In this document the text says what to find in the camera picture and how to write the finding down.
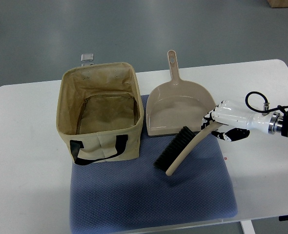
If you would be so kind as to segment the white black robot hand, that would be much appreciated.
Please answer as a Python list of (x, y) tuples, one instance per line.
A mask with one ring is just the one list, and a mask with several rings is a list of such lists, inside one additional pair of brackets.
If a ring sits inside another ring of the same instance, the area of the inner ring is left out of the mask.
[(278, 112), (259, 113), (241, 102), (224, 100), (203, 117), (201, 129), (215, 122), (230, 126), (232, 129), (227, 132), (219, 132), (216, 127), (211, 134), (225, 141), (238, 141), (247, 138), (250, 130), (254, 129), (266, 134), (274, 134), (277, 132), (279, 119)]

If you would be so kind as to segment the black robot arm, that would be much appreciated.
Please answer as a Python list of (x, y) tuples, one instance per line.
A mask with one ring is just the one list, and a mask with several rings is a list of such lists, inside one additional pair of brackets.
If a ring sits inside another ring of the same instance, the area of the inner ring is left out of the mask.
[[(259, 95), (264, 99), (263, 110), (258, 110), (250, 105), (249, 97), (251, 95)], [(249, 92), (246, 95), (245, 104), (247, 108), (256, 113), (248, 122), (249, 127), (254, 127), (267, 134), (280, 133), (281, 136), (288, 137), (288, 105), (278, 105), (270, 109), (267, 97), (257, 91)]]

